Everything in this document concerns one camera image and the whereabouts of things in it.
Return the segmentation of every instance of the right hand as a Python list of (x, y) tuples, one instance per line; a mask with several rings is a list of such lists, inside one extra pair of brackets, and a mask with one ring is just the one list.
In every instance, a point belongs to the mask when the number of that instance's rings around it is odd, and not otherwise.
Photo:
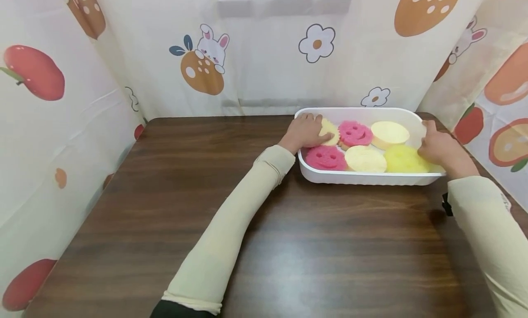
[(435, 121), (423, 121), (426, 136), (418, 154), (428, 162), (442, 166), (452, 179), (479, 175), (477, 166), (463, 147), (451, 137), (436, 129)]

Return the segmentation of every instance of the rabbit cartoon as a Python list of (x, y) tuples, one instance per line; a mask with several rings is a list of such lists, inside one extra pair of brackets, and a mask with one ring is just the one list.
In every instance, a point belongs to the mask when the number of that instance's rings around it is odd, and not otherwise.
[(220, 39), (215, 40), (213, 37), (213, 30), (205, 23), (201, 24), (202, 38), (198, 42), (197, 50), (195, 51), (198, 57), (204, 55), (215, 63), (214, 68), (220, 74), (224, 74), (224, 61), (226, 60), (226, 48), (229, 44), (229, 35), (222, 34)]
[(473, 27), (476, 24), (477, 17), (473, 16), (473, 19), (463, 31), (462, 36), (459, 38), (455, 47), (451, 51), (451, 54), (449, 55), (449, 64), (455, 64), (458, 57), (460, 57), (464, 51), (468, 50), (471, 44), (482, 40), (486, 36), (487, 29), (485, 28), (473, 31)]

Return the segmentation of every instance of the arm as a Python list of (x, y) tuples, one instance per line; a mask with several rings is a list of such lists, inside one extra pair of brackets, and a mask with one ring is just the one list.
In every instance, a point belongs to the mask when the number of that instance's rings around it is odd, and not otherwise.
[(499, 317), (528, 317), (528, 240), (509, 213), (506, 197), (481, 177), (468, 153), (449, 134), (425, 123), (427, 135), (418, 150), (444, 167), (449, 204), (491, 291)]
[(499, 317), (528, 317), (528, 241), (503, 193), (480, 176), (451, 180), (448, 189), (456, 223), (473, 249)]
[(162, 300), (218, 314), (249, 222), (295, 162), (275, 145), (267, 148), (214, 215), (187, 255)]
[(217, 315), (246, 229), (295, 162), (302, 147), (319, 145), (322, 117), (293, 120), (278, 145), (267, 148), (214, 215), (164, 292), (151, 318), (207, 318)]

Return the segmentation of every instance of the hand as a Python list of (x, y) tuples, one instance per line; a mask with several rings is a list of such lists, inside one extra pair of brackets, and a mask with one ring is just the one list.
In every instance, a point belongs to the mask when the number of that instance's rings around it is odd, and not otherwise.
[(319, 136), (321, 131), (322, 115), (318, 115), (314, 119), (313, 114), (302, 113), (296, 119), (291, 121), (288, 131), (279, 142), (286, 150), (295, 154), (301, 148), (312, 148), (329, 141), (334, 137), (334, 134), (327, 133)]
[(428, 162), (442, 166), (452, 179), (479, 175), (468, 152), (450, 134), (436, 130), (435, 121), (423, 121), (426, 136), (418, 154)]

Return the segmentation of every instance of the plastic tray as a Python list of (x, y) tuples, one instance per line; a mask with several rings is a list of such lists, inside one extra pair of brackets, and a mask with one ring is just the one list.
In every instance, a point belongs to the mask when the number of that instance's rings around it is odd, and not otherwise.
[[(407, 145), (419, 148), (426, 134), (422, 119), (417, 114), (395, 107), (309, 107), (299, 110), (301, 113), (322, 114), (336, 126), (342, 121), (354, 120), (372, 126), (377, 121), (394, 121), (406, 127), (410, 138)], [(307, 149), (299, 150), (300, 171), (304, 178), (312, 183), (354, 184), (354, 185), (429, 185), (445, 171), (440, 166), (432, 166), (428, 173), (369, 173), (354, 171), (326, 171), (314, 169), (304, 161)]]

